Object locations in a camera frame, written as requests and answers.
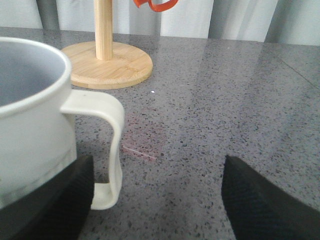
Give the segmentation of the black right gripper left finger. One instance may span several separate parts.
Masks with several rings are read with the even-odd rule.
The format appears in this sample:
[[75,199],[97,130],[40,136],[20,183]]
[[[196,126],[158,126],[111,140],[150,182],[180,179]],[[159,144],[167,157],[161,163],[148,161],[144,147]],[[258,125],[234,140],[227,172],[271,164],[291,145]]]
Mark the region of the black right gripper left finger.
[[94,197],[94,161],[77,158],[32,193],[0,211],[2,240],[76,240]]

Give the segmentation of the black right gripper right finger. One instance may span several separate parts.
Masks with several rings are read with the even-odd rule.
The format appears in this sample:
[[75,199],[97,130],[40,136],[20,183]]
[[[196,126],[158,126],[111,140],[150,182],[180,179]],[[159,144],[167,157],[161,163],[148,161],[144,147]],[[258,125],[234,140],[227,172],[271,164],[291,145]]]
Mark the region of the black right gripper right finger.
[[238,240],[318,240],[320,213],[236,156],[225,157],[221,196]]

